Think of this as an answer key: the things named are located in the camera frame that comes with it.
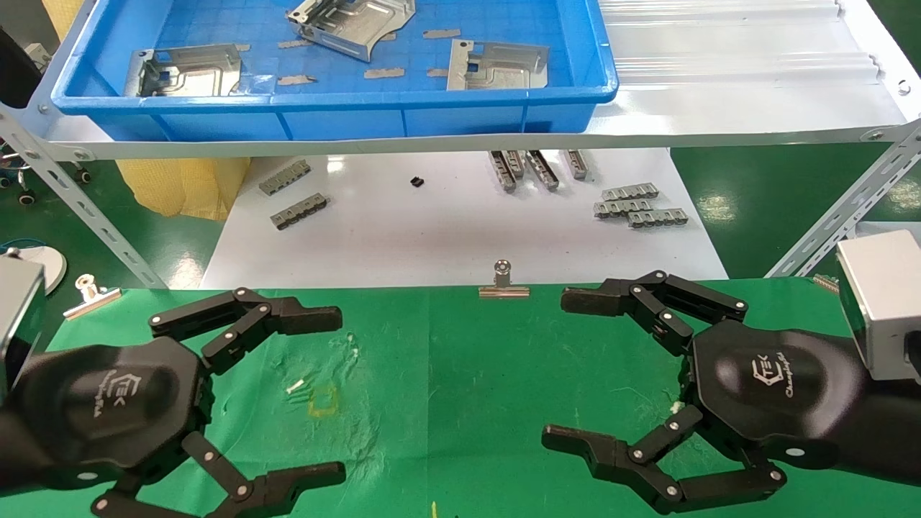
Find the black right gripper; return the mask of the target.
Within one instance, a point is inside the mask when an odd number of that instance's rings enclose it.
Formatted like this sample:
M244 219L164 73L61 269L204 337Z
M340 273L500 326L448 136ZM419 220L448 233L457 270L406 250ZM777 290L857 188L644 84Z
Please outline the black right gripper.
M740 322L748 308L742 299L662 270L608 278L599 288L565 288L564 312L628 316L675 357L690 354L694 337L679 314L716 325L694 338L694 406L635 445L558 425L545 426L540 442L581 457L592 478L628 486L661 515L768 499L786 485L786 474L769 459L796 468L858 469L863 442L856 414L868 374L855 345L819 332L747 327ZM659 468L697 430L718 452L741 459L743 468L681 480Z

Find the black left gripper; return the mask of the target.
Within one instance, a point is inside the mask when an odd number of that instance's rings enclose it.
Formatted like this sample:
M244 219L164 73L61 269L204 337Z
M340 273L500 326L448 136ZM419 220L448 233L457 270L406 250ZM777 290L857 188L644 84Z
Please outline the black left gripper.
M205 439L222 375L273 334L342 327L339 307L303 307L237 288L149 319L141 345L86 345L27 362L14 386L14 492L75 491L118 480L96 517L191 517L137 499L188 457L224 489L207 517L290 514L304 491L345 482L341 462L273 470L248 480ZM201 358L180 342L220 329Z

